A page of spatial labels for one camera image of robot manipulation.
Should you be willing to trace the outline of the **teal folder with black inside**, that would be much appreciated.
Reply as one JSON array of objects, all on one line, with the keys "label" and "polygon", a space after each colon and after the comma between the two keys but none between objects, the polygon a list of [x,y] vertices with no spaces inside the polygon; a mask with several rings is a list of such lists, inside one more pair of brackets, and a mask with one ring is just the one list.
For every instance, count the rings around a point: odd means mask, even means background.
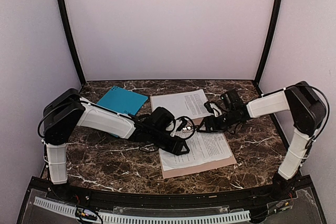
[{"label": "teal folder with black inside", "polygon": [[113,86],[98,102],[97,105],[106,109],[135,116],[142,108],[148,97]]}]

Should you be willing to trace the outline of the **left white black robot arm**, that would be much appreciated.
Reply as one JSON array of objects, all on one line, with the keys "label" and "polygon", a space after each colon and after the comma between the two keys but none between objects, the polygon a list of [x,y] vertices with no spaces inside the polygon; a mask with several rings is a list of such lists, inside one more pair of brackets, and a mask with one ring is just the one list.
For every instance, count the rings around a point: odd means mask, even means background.
[{"label": "left white black robot arm", "polygon": [[63,185],[68,181],[66,145],[76,127],[134,142],[149,142],[180,156],[190,152],[186,139],[176,135],[186,121],[188,117],[175,118],[163,107],[141,116],[119,113],[92,103],[70,88],[44,108],[37,133],[45,146],[49,179],[54,185]]}]

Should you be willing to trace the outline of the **tan brown folder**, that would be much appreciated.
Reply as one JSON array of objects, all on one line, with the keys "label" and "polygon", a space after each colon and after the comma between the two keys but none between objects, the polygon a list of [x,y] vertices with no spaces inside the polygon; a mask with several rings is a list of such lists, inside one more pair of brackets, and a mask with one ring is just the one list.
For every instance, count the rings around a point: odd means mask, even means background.
[{"label": "tan brown folder", "polygon": [[237,163],[236,158],[234,157],[234,154],[232,153],[232,156],[230,158],[223,159],[220,161],[213,161],[213,162],[206,163],[203,165],[197,165],[197,166],[192,166],[188,168],[180,168],[180,169],[168,170],[168,171],[163,171],[162,169],[162,175],[164,178],[173,178],[173,177],[179,177],[179,176],[184,176],[184,175],[189,175],[189,174],[205,172],[205,171],[212,170],[212,169],[218,169],[218,168],[222,168],[225,166],[234,165],[236,163]]}]

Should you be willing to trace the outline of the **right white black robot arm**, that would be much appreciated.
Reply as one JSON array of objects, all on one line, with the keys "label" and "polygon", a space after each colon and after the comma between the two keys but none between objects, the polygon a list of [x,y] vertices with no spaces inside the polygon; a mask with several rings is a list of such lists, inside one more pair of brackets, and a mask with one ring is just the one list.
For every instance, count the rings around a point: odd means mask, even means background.
[{"label": "right white black robot arm", "polygon": [[288,194],[294,186],[300,168],[310,155],[314,142],[323,132],[330,117],[330,103],[318,88],[305,81],[261,94],[260,97],[244,102],[234,89],[220,96],[224,108],[206,102],[210,115],[203,118],[199,133],[224,133],[233,125],[267,115],[287,112],[292,121],[292,139],[287,153],[272,177],[269,196],[277,199]]}]

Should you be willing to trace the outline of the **tan folder metal clip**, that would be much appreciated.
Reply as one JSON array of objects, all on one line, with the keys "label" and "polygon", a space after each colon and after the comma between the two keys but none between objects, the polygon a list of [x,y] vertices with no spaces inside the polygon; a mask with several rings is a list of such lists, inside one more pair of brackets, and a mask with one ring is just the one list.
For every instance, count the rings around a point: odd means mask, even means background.
[{"label": "tan folder metal clip", "polygon": [[196,128],[197,127],[195,125],[194,126],[189,125],[189,126],[186,126],[186,127],[182,128],[182,131],[183,132],[194,132]]}]

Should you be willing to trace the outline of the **printed paper sheet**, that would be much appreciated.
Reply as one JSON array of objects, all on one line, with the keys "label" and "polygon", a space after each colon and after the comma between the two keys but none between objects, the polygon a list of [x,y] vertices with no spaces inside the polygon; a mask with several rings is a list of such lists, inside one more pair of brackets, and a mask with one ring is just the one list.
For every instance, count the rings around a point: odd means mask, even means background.
[{"label": "printed paper sheet", "polygon": [[212,115],[204,107],[208,101],[204,90],[155,95],[150,97],[151,107],[154,111],[158,107],[166,108],[177,119],[180,116],[188,116],[190,119],[200,119]]},{"label": "printed paper sheet", "polygon": [[163,171],[203,165],[232,156],[223,133],[196,132],[186,143],[190,152],[180,156],[159,150]]}]

